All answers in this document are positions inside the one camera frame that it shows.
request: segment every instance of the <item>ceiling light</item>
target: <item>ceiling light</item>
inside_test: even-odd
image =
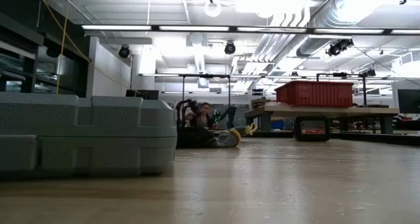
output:
[[[305,33],[306,28],[273,28],[273,27],[238,27],[239,32],[261,32],[261,33]]]
[[[160,26],[163,31],[203,31],[203,32],[227,32],[229,27],[225,26]]]
[[[154,76],[154,77],[179,77],[178,74],[139,74],[139,76]]]
[[[217,94],[216,92],[188,92],[193,94]]]
[[[345,36],[345,35],[309,35],[309,38],[316,38],[316,39],[352,39],[352,36]]]
[[[261,78],[261,76],[249,76],[249,75],[235,75],[230,76],[231,78]]]
[[[210,10],[210,5],[215,6],[214,10]],[[204,12],[206,15],[210,17],[217,17],[222,12],[222,6],[218,2],[214,2],[213,0],[209,0],[205,3]]]
[[[127,31],[127,30],[151,30],[151,26],[119,26],[119,25],[82,25],[84,30],[115,30],[115,31]]]
[[[300,79],[300,76],[266,76],[268,79]]]
[[[316,34],[381,34],[383,30],[364,30],[364,29],[315,29]]]
[[[420,34],[420,30],[393,30],[391,34]]]

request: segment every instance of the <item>person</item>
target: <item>person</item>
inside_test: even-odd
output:
[[[208,102],[203,102],[203,104],[201,104],[198,115],[195,115],[191,112],[187,115],[186,118],[190,120],[190,126],[216,129],[217,124],[214,120],[211,119],[210,113],[211,105]]]

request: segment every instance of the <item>cable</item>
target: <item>cable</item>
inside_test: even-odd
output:
[[[70,38],[70,36],[64,31],[64,28],[61,26],[61,24],[59,23],[59,21],[57,20],[57,18],[55,17],[53,11],[51,10],[50,6],[48,6],[47,1],[46,0],[42,0],[46,6],[46,8],[48,9],[48,11],[50,12],[52,18],[54,19],[54,21],[57,23],[58,27],[61,28],[61,30],[63,31],[63,33],[65,34],[65,36],[68,38],[69,42],[73,45],[73,47],[77,50],[77,52],[89,63],[91,64],[96,70],[98,70],[99,73],[101,73],[102,75],[104,75],[106,78],[110,79],[111,81],[113,81],[114,83],[117,83],[119,85],[121,85],[122,87],[126,88],[126,89],[130,89],[129,87],[123,85],[122,83],[119,83],[118,81],[112,79],[111,77],[107,76],[104,72],[102,72],[100,69],[98,69],[96,66],[94,66],[94,64],[92,63],[92,61],[85,56],[80,49],[76,46],[76,44],[73,42],[73,40]]]
[[[61,69],[61,64],[62,64],[62,60],[63,60],[63,53],[64,53],[64,43],[66,42],[66,30],[67,30],[67,20],[68,20],[68,8],[69,7],[69,3],[67,1],[67,5],[66,5],[66,19],[64,20],[64,29],[63,29],[63,38],[61,41],[61,53],[60,53],[60,60],[58,61],[58,66],[57,66],[57,87],[55,90],[55,94],[58,94],[58,90],[60,89],[60,69]]]
[[[377,60],[373,59],[373,58],[372,58],[371,56],[369,56],[366,52],[363,52],[362,50],[360,50],[360,49],[359,49],[358,47],[356,47],[355,45],[353,45],[353,47],[354,47],[355,49],[358,49],[358,50],[359,50],[362,54],[364,54],[365,56],[369,57],[372,61],[374,61],[374,62],[376,62],[376,63],[380,64],[382,67],[384,67],[385,69],[387,69],[387,70],[391,71],[392,73],[396,74],[397,76],[400,76],[401,78],[404,78],[405,80],[408,80],[408,81],[410,81],[410,82],[412,82],[412,83],[414,83],[414,84],[416,84],[416,85],[420,86],[420,83],[417,83],[417,82],[412,81],[412,80],[410,80],[410,79],[408,79],[408,78],[405,78],[404,76],[401,76],[399,73],[395,72],[395,71],[394,71],[394,70],[392,70],[391,68],[386,67],[386,66],[384,66],[382,63],[380,63],[379,61],[377,61]]]

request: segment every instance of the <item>red storage bin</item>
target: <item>red storage bin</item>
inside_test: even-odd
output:
[[[353,83],[290,81],[276,89],[277,102],[293,106],[351,107]]]

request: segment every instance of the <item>black equipment box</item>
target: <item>black equipment box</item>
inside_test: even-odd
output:
[[[328,141],[328,119],[321,116],[297,116],[293,122],[293,136],[296,141]]]

